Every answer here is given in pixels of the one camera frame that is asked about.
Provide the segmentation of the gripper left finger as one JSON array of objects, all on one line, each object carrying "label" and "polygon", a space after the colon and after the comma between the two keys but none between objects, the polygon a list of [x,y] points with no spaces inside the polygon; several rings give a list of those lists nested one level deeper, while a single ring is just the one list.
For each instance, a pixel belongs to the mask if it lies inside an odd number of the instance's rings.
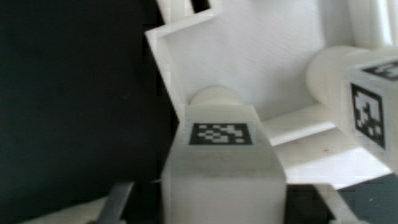
[{"label": "gripper left finger", "polygon": [[133,183],[117,183],[108,196],[62,209],[19,224],[126,224],[122,212],[133,190]]}]

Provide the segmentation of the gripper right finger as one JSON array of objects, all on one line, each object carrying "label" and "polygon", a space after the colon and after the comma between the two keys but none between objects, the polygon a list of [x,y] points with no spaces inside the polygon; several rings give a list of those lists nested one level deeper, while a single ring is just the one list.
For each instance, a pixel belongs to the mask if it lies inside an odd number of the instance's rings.
[{"label": "gripper right finger", "polygon": [[284,224],[362,224],[328,184],[291,184]]}]

